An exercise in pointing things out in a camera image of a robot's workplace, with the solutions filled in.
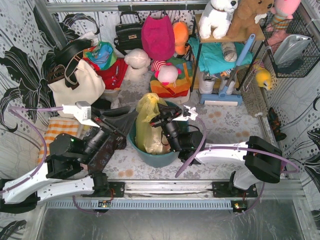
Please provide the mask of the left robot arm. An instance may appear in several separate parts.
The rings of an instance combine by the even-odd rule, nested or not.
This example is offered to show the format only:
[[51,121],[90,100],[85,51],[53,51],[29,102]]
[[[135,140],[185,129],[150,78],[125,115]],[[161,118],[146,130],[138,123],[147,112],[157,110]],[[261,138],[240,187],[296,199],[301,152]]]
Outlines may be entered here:
[[92,110],[85,101],[49,108],[50,112],[57,110],[73,115],[80,124],[90,126],[90,130],[83,138],[58,134],[44,147],[43,159],[34,170],[17,179],[1,179],[2,213],[29,212],[61,197],[116,196],[103,170],[115,151],[127,146],[127,135],[138,112],[128,106]]

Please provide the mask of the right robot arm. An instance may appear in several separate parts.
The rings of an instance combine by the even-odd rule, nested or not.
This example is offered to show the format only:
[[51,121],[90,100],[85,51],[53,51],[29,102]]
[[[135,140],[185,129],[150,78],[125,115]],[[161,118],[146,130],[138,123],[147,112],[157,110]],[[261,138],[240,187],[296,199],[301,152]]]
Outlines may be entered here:
[[150,125],[160,127],[168,141],[170,151],[187,166],[213,163],[233,163],[241,166],[231,173],[229,181],[214,181],[212,192],[216,198],[256,197],[258,182],[277,184],[280,181],[282,152],[258,136],[250,136],[248,141],[234,144],[207,143],[203,133],[183,132],[179,121],[196,120],[195,108],[158,104],[159,114]]

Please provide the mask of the yellow trash bag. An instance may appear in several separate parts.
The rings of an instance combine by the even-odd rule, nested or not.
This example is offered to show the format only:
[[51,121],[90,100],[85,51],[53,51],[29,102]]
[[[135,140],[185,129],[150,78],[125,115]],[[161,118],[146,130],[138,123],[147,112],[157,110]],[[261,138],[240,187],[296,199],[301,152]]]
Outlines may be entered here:
[[141,151],[151,155],[163,155],[168,152],[162,144],[161,127],[152,127],[151,120],[160,114],[158,103],[167,105],[156,93],[146,93],[137,103],[135,145]]

